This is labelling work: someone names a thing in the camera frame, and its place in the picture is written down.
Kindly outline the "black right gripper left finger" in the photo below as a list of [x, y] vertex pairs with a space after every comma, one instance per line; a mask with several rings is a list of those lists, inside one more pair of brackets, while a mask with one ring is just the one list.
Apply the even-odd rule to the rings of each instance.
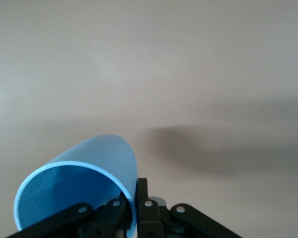
[[11, 238], [125, 238], [127, 203], [112, 199], [94, 210], [87, 203], [75, 204]]

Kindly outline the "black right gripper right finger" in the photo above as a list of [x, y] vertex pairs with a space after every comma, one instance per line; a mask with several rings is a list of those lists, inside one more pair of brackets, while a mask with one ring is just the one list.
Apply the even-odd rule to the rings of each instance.
[[188, 204], [179, 203], [168, 209], [164, 199], [149, 196], [148, 180], [139, 178], [138, 237], [238, 238], [240, 236]]

